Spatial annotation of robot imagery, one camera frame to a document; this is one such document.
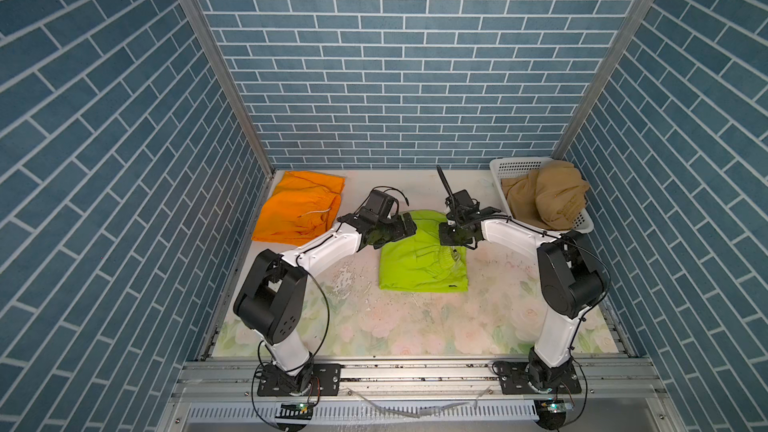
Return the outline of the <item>neon green shorts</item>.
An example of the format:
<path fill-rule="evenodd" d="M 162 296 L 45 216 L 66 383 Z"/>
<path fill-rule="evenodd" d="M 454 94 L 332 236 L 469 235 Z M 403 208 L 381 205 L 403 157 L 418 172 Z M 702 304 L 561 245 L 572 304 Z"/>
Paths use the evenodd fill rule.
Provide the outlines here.
<path fill-rule="evenodd" d="M 466 250 L 444 246 L 439 226 L 443 213 L 412 211 L 416 233 L 381 249 L 379 288 L 411 293 L 461 293 L 469 288 Z"/>

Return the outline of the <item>tan brown shorts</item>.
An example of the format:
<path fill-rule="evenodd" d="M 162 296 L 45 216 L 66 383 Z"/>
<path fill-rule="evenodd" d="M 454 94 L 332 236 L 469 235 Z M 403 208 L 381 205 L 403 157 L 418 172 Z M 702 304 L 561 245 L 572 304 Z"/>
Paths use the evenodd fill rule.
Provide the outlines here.
<path fill-rule="evenodd" d="M 512 216 L 528 225 L 550 230 L 573 228 L 586 207 L 589 183 L 576 167 L 553 160 L 526 175 L 501 180 Z"/>

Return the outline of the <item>orange shorts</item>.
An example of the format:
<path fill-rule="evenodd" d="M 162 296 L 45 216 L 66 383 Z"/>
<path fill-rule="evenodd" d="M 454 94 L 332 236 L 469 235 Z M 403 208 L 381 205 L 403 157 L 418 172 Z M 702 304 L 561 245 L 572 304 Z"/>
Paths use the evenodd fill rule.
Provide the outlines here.
<path fill-rule="evenodd" d="M 285 172 L 262 207 L 251 239 L 301 246 L 319 237 L 337 217 L 344 186 L 339 176 Z"/>

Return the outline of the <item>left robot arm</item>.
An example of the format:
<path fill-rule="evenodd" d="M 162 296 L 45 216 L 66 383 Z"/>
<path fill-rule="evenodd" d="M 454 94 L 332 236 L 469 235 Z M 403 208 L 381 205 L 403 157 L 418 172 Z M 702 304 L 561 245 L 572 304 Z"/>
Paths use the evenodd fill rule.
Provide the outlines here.
<path fill-rule="evenodd" d="M 365 212 L 342 216 L 331 229 L 286 252 L 260 252 L 234 297 L 233 313 L 264 340 L 274 366 L 294 378 L 314 358 L 296 328 L 308 281 L 341 259 L 367 247 L 412 237 L 417 225 L 410 213 L 382 218 Z"/>

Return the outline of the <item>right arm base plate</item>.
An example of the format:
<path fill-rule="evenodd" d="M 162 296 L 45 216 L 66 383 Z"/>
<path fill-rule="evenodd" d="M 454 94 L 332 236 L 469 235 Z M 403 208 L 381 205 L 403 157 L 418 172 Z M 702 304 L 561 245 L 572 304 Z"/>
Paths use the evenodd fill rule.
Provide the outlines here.
<path fill-rule="evenodd" d="M 504 395 L 544 395 L 556 392 L 576 395 L 582 392 L 572 360 L 555 368 L 547 367 L 539 360 L 530 363 L 495 361 L 490 370 L 498 378 Z"/>

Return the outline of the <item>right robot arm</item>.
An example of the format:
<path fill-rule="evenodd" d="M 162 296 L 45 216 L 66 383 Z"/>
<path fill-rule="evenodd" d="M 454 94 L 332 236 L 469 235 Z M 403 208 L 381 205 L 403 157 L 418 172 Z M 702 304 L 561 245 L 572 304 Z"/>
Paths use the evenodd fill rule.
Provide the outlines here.
<path fill-rule="evenodd" d="M 573 347 L 586 316 L 606 298 L 610 280 L 604 264 L 578 232 L 537 229 L 493 214 L 439 225 L 444 246 L 474 248 L 481 241 L 535 256 L 542 297 L 548 306 L 539 337 L 529 352 L 527 380 L 532 388 L 557 388 L 571 373 Z"/>

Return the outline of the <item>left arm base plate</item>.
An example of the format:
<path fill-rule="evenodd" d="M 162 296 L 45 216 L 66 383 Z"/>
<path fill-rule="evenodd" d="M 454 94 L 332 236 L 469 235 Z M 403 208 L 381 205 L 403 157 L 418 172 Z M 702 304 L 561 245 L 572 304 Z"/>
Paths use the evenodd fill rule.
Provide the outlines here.
<path fill-rule="evenodd" d="M 290 375 L 277 365 L 268 363 L 256 375 L 259 397 L 313 395 L 337 396 L 342 367 L 338 363 L 310 363 L 297 374 Z"/>

